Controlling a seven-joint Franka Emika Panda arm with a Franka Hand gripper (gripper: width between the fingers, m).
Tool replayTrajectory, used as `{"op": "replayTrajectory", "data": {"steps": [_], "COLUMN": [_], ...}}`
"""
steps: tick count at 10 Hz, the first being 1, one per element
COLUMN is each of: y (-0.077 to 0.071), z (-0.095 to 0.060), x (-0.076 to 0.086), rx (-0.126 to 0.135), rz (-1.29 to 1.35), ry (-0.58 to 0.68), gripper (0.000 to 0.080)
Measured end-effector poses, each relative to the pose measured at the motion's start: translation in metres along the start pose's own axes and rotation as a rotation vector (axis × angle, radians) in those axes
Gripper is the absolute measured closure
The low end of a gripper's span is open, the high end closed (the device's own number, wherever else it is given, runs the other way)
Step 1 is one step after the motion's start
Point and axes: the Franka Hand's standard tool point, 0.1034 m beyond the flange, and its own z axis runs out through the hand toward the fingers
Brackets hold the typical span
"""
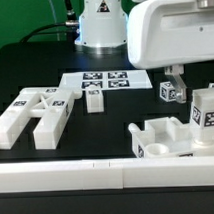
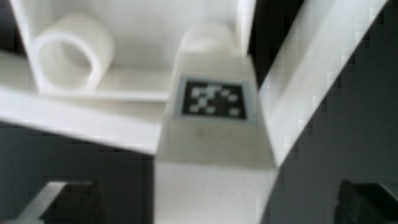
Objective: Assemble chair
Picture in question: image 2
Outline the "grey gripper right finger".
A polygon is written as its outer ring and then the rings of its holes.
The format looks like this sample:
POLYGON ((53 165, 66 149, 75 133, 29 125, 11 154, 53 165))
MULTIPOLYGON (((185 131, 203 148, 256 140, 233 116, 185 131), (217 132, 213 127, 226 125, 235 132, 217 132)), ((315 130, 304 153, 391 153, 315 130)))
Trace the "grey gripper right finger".
POLYGON ((398 183, 341 181, 334 224, 398 224, 398 183))

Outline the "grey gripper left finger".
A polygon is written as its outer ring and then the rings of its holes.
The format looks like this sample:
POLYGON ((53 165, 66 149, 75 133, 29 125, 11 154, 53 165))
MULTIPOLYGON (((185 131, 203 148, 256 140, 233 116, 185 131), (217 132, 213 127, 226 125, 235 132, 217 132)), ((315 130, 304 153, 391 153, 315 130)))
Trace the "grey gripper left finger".
POLYGON ((11 224, 105 224, 98 182, 52 181, 11 224))

